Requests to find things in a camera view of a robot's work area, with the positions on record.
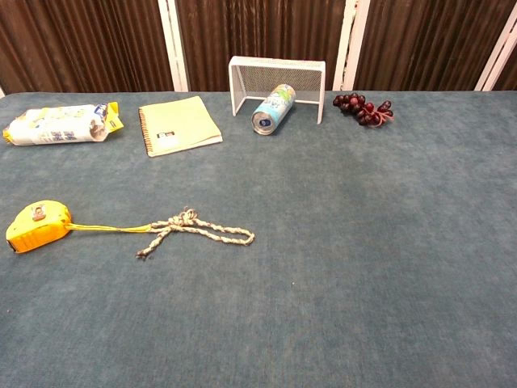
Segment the printed graphic on can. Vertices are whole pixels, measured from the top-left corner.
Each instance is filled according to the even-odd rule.
[[[278,85],[253,112],[253,130],[261,135],[271,135],[291,109],[295,98],[296,92],[291,86]]]

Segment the curtain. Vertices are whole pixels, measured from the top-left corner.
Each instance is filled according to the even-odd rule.
[[[355,89],[473,90],[515,0],[372,0]]]
[[[0,0],[0,85],[171,91],[157,0]]]
[[[517,91],[517,46],[514,47],[506,65],[494,85],[495,91]]]
[[[326,61],[332,88],[345,0],[176,0],[190,88],[228,91],[232,56]]]

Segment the spiral notebook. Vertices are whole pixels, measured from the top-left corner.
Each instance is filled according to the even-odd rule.
[[[199,96],[138,109],[147,154],[154,156],[223,141]]]

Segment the grape cluster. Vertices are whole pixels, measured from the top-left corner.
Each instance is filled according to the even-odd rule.
[[[352,113],[359,125],[381,126],[387,120],[393,120],[393,111],[390,111],[391,101],[384,101],[377,109],[373,103],[367,103],[363,95],[337,95],[333,105],[343,113]]]

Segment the rope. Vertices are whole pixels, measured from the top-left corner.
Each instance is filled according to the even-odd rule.
[[[195,228],[193,226],[206,227],[221,233],[244,234],[245,236],[248,236],[248,238],[228,238],[225,236],[219,236],[217,234],[210,233],[204,229]],[[158,247],[158,245],[162,243],[163,239],[167,237],[171,232],[187,232],[202,234],[203,236],[211,238],[214,241],[244,246],[250,245],[255,238],[255,235],[246,229],[220,226],[217,224],[212,224],[211,222],[201,221],[197,217],[197,212],[194,209],[184,210],[177,216],[169,218],[167,221],[153,222],[150,224],[150,229],[148,231],[150,233],[157,233],[158,236],[149,244],[147,248],[137,252],[138,259],[145,260],[147,256],[151,252],[153,252]]]

